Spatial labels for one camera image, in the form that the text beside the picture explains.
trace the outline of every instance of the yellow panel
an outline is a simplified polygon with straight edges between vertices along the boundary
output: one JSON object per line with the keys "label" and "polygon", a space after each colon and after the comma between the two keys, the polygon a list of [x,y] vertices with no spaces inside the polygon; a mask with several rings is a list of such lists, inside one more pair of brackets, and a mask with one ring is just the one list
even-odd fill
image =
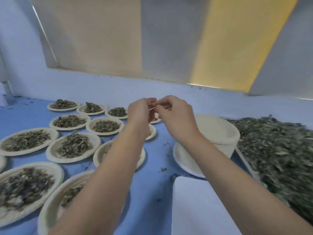
{"label": "yellow panel", "polygon": [[211,0],[190,83],[248,92],[297,0]]}

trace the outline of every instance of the white rectangular object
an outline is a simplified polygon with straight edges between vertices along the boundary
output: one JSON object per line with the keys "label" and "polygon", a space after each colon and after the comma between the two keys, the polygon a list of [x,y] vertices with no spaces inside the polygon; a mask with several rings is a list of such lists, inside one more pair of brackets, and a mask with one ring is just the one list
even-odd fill
{"label": "white rectangular object", "polygon": [[241,235],[209,182],[176,178],[171,235]]}

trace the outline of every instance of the table surface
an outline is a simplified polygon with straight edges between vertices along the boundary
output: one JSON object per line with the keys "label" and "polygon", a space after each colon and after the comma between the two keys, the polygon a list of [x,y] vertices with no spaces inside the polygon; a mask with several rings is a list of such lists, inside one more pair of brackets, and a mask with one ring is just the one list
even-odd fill
{"label": "table surface", "polygon": [[[52,101],[18,97],[5,97],[9,106],[0,107],[0,139],[21,130],[49,127],[49,122],[57,116],[76,113],[72,111],[50,111],[47,105]],[[91,116],[103,117],[104,114]],[[171,234],[172,188],[176,176],[196,178],[182,170],[173,158],[173,148],[176,141],[168,133],[161,121],[154,124],[157,134],[144,144],[146,159],[136,170],[128,193],[119,226],[114,235],[166,235]],[[60,131],[60,137],[71,131]],[[101,137],[102,143],[112,140],[117,135]],[[48,161],[46,148],[34,153],[7,157],[7,165],[3,171],[33,162]],[[244,169],[243,162],[234,152],[231,158]],[[95,169],[92,156],[74,163],[60,164],[65,171],[65,179]],[[37,234],[37,220],[40,209],[25,218],[0,228],[0,234]]]}

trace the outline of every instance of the hand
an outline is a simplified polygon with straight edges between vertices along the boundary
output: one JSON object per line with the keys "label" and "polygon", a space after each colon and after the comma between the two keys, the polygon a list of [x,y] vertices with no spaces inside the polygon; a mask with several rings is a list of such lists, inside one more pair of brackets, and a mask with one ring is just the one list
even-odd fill
{"label": "hand", "polygon": [[180,144],[184,144],[189,138],[201,136],[194,118],[191,105],[176,96],[168,95],[151,105],[165,123],[169,133]]}
{"label": "hand", "polygon": [[150,134],[149,123],[154,118],[154,112],[149,111],[149,108],[151,108],[152,102],[156,100],[156,98],[142,98],[131,103],[128,107],[128,123],[142,129],[143,134],[147,135],[146,138]]}

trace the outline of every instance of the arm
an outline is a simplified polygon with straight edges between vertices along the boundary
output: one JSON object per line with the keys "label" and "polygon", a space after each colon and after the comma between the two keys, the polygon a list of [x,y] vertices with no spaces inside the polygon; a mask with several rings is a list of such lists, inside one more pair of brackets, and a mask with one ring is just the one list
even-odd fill
{"label": "arm", "polygon": [[241,170],[198,130],[192,107],[167,96],[152,104],[201,168],[243,235],[309,235],[313,227]]}
{"label": "arm", "polygon": [[149,136],[148,111],[155,98],[140,99],[128,108],[128,123],[114,140],[84,188],[74,198],[49,235],[113,234],[132,177]]}

